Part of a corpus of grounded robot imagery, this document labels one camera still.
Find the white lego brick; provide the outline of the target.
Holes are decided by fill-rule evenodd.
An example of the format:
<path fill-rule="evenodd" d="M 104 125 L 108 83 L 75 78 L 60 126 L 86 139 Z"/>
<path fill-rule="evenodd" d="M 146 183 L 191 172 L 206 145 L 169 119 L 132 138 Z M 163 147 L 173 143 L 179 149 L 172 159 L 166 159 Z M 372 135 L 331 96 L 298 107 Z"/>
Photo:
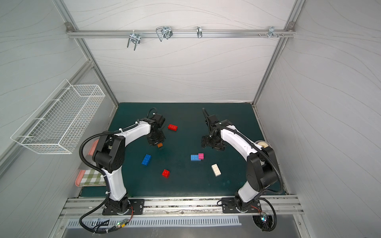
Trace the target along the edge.
<path fill-rule="evenodd" d="M 213 165 L 211 166 L 211 168 L 212 168 L 213 173 L 215 174 L 216 177 L 218 177 L 218 176 L 221 175 L 221 171 L 220 171 L 220 169 L 219 169 L 219 167 L 218 167 L 217 164 L 213 164 Z"/>

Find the dark blue lego brick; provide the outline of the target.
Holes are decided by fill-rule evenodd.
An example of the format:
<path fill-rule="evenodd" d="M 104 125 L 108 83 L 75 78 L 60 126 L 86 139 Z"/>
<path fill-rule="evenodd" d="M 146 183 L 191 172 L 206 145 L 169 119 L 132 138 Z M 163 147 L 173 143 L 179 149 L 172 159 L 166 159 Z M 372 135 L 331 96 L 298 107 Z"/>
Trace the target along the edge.
<path fill-rule="evenodd" d="M 141 164 L 144 165 L 144 166 L 148 166 L 148 164 L 150 163 L 151 159 L 152 159 L 152 156 L 149 155 L 149 154 L 146 154 Z"/>

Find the light blue lego brick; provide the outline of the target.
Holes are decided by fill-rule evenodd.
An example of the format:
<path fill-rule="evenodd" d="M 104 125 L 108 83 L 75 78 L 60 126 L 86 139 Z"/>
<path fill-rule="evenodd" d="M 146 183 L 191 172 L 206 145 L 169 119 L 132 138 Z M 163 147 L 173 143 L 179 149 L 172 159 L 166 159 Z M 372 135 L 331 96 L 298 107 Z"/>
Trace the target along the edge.
<path fill-rule="evenodd" d="M 191 155 L 190 160 L 191 161 L 200 161 L 201 159 L 199 158 L 199 155 Z"/>

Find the red square lego brick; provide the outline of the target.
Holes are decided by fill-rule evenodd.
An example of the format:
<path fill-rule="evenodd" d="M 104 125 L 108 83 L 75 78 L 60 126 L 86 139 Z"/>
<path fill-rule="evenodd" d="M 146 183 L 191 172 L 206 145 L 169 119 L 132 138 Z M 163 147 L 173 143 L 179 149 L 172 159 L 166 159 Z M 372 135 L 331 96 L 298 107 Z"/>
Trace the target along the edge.
<path fill-rule="evenodd" d="M 162 172 L 162 176 L 168 179 L 170 176 L 170 171 L 167 169 L 164 169 Z"/>

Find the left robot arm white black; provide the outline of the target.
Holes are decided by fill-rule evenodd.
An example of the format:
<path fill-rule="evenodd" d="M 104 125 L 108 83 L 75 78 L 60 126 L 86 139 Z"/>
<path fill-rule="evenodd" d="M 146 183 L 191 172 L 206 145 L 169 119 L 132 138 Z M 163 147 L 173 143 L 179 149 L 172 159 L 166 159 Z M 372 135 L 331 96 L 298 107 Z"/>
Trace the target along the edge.
<path fill-rule="evenodd" d="M 152 117 L 140 119 L 125 129 L 107 132 L 100 136 L 93 153 L 93 161 L 101 170 L 107 186 L 103 215 L 132 213 L 132 205 L 122 174 L 126 147 L 143 136 L 147 137 L 150 146 L 162 143 L 165 140 L 162 131 L 164 123 L 165 118 L 155 113 Z"/>

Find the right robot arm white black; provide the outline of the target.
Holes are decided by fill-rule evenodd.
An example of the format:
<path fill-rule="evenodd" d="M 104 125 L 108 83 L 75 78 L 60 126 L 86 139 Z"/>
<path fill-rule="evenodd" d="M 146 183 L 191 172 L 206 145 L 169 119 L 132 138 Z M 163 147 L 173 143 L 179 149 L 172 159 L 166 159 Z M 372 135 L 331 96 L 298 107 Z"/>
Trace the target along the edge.
<path fill-rule="evenodd" d="M 252 204 L 257 204 L 259 198 L 268 191 L 268 187 L 280 182 L 283 193 L 283 180 L 276 161 L 274 150 L 251 141 L 229 121 L 220 121 L 216 115 L 209 115 L 205 108 L 202 109 L 208 135 L 201 139 L 201 146 L 211 147 L 215 150 L 225 150 L 230 144 L 246 161 L 246 182 L 236 192 L 234 203 L 239 212 L 247 212 Z"/>

